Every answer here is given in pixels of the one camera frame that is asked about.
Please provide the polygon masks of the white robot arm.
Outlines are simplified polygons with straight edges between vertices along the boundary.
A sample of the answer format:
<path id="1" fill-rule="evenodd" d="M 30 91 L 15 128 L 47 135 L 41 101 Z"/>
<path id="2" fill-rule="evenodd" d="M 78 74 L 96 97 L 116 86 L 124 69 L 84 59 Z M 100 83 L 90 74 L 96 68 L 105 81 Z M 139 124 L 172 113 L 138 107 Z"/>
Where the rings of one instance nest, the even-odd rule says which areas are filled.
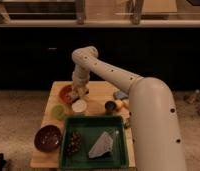
<path id="1" fill-rule="evenodd" d="M 174 98 L 163 81 L 105 63 L 93 46 L 74 50 L 72 60 L 75 88 L 93 72 L 128 95 L 137 171 L 187 171 Z"/>

